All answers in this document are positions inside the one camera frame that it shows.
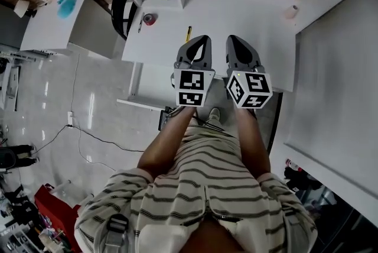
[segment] striped shirt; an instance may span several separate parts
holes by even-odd
[[[249,252],[309,252],[317,237],[314,222],[284,182],[271,173],[255,179],[236,138],[201,126],[188,128],[167,174],[153,180],[136,168],[109,179],[76,222],[83,252],[103,252],[106,222],[117,213],[129,219],[132,252],[151,252],[149,245],[158,252],[148,240],[152,231],[164,229],[159,239],[166,237],[165,244],[177,242],[169,239],[170,229],[181,230],[181,249],[209,213]]]

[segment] black chair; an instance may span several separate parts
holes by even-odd
[[[113,0],[112,1],[113,27],[125,41],[128,39],[128,34],[130,31],[132,20],[134,19],[136,9],[138,8],[133,2],[131,5],[130,13],[129,13],[129,18],[124,19],[123,12],[125,11],[126,2],[127,0]]]

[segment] white desk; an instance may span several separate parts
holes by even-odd
[[[174,104],[170,84],[178,49],[185,43],[189,26],[191,38],[207,34],[212,43],[212,68],[216,77],[226,76],[226,39],[235,34],[259,53],[271,75],[275,90],[293,90],[295,70],[295,32],[293,23],[283,17],[296,0],[187,0],[183,10],[142,7],[135,15],[122,60],[148,64],[135,67],[128,101],[154,109],[154,105]],[[152,26],[142,25],[142,13],[158,16]],[[160,73],[153,74],[152,66]],[[166,97],[156,91],[166,92]]]
[[[20,50],[51,50],[69,55],[92,51],[111,58],[117,33],[111,16],[94,0],[76,0],[73,12],[58,17],[57,0],[38,9],[25,31]]]

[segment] shoe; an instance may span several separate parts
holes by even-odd
[[[217,121],[220,120],[220,111],[218,108],[213,108],[208,115],[208,119],[216,119]]]

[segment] pen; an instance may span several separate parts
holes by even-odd
[[[141,18],[141,22],[139,23],[139,29],[138,29],[138,33],[141,32],[141,29],[142,29],[142,22],[143,22],[143,18],[144,18],[144,12],[142,14],[142,18]]]
[[[187,39],[186,39],[185,43],[189,42],[190,34],[191,34],[191,26],[188,27]]]

